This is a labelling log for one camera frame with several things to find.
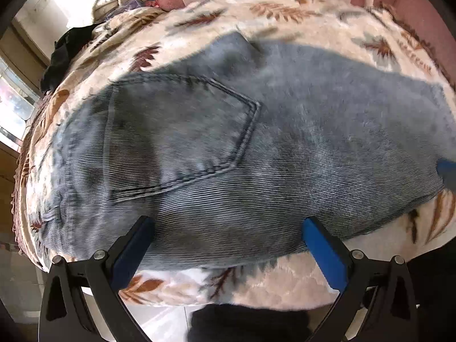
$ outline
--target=leaf print blanket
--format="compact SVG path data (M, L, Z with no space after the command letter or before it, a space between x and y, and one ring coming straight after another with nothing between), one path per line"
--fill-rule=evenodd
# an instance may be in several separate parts
M153 7L123 13L94 30L92 42L74 59L61 85L46 96L24 141L13 210L18 242L33 263L49 270L54 255L81 259L42 240L58 204L50 178L55 169L53 137L65 120L125 74L165 68L233 32L248 42L276 40L324 49L387 74L437 85L456 114L453 89L416 38L384 10L366 11L339 0L207 0L170 13ZM456 235L455 202L453 193L442 190L345 243L371 258L402 255L409 260ZM58 240L63 233L53 235ZM120 295L127 303L156 306L228 302L274 309L312 309L337 296L307 252L225 268L143 268Z

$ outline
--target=window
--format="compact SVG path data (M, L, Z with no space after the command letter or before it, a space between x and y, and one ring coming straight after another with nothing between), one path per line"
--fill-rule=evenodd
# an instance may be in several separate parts
M20 151L40 97L0 58L0 142Z

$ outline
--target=back pocket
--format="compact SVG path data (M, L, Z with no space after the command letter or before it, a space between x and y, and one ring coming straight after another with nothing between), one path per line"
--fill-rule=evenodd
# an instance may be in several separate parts
M212 79L140 73L110 87L103 165L116 202L235 168L259 112Z

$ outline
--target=blanket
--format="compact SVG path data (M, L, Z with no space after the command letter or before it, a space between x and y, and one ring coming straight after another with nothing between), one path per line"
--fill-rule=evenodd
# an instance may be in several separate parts
M43 269L69 253L40 240L45 223L30 221L51 194L53 158L47 153L59 126L87 97L130 71L157 70L200 51L216 38L238 32L248 41L274 39L330 49L385 72L441 86L455 114L454 92L418 41L383 10L365 10L339 0L207 0L168 14L156 8L123 13L94 30L94 39L74 60L67 77L35 119L24 142L14 199L15 229L23 251ZM436 198L371 233L346 241L369 257L407 260L454 237L455 197ZM229 302L252 307L311 309L337 293L309 253L222 269L143 269L121 291L129 302L184 305Z

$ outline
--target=silver screw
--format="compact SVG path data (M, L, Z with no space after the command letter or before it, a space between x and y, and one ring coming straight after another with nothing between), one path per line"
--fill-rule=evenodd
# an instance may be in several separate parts
M106 256L106 252L103 251L102 249L97 250L94 254L93 257L96 260L102 260L104 259L104 256Z
M356 258L357 260L360 260L364 257L364 253L362 253L359 249L355 249L353 252L352 252L352 256L353 258Z
M61 260L62 260L62 257L59 256L59 255L56 255L56 256L54 256L54 257L52 258L52 263L53 263L54 265L57 265Z
M400 256L395 256L395 257L394 257L394 261L395 261L396 264L398 264L398 265L402 265L402 264L405 262L404 259L403 259L402 257L400 257Z

